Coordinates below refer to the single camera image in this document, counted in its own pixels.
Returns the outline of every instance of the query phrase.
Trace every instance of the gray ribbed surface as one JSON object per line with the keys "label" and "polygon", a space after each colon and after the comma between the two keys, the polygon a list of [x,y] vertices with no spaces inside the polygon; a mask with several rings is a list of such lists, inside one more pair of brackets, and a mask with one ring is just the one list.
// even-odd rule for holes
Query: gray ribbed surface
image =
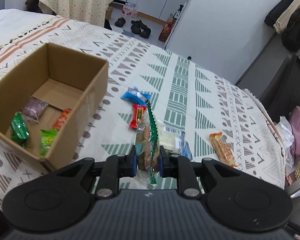
{"label": "gray ribbed surface", "polygon": [[216,223],[198,201],[178,196],[175,190],[127,190],[117,198],[98,201],[75,226],[47,235],[11,232],[5,239],[30,240],[200,240],[292,239],[284,230],[248,235]]}

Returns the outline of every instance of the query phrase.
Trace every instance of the metal screw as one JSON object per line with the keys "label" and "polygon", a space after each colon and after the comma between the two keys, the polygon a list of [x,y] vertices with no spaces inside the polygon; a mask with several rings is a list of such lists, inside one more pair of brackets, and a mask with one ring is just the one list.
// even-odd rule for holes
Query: metal screw
{"label": "metal screw", "polygon": [[101,188],[97,191],[99,197],[109,197],[112,194],[112,190],[109,188]]}
{"label": "metal screw", "polygon": [[196,197],[200,191],[195,188],[187,188],[183,193],[188,197]]}

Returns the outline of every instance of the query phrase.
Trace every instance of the black slipper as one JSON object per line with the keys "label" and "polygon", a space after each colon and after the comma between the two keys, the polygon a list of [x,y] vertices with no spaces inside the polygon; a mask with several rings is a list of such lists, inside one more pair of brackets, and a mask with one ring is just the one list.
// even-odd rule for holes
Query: black slipper
{"label": "black slipper", "polygon": [[140,34],[141,33],[141,29],[136,24],[133,24],[131,26],[131,31],[134,34]]}
{"label": "black slipper", "polygon": [[146,29],[140,34],[140,36],[141,36],[142,38],[148,39],[149,36],[150,36],[150,34],[151,34],[151,30],[150,30],[149,28],[146,28]]}
{"label": "black slipper", "polygon": [[117,27],[122,27],[125,23],[126,23],[126,20],[121,17],[114,23],[114,25]]}
{"label": "black slipper", "polygon": [[148,26],[145,25],[141,20],[138,20],[138,21],[131,21],[131,23],[132,23],[133,25],[138,26],[140,29],[143,29],[143,30],[145,30],[146,28],[148,28]]}

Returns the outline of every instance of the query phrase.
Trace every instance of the black bag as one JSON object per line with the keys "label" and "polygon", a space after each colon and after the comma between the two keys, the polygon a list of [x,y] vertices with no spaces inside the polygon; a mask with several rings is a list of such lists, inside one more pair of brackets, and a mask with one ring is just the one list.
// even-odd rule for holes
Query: black bag
{"label": "black bag", "polygon": [[280,15],[290,6],[294,0],[282,0],[267,15],[265,24],[273,27]]}
{"label": "black bag", "polygon": [[290,50],[297,51],[300,49],[300,8],[290,17],[287,28],[281,36],[282,45]]}

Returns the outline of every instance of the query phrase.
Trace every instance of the blue snack package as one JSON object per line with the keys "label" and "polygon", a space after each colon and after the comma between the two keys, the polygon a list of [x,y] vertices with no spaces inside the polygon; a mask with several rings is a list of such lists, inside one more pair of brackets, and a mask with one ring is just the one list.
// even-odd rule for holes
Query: blue snack package
{"label": "blue snack package", "polygon": [[122,100],[130,101],[136,105],[146,106],[151,98],[150,94],[140,93],[138,88],[128,88],[128,90],[121,96]]}

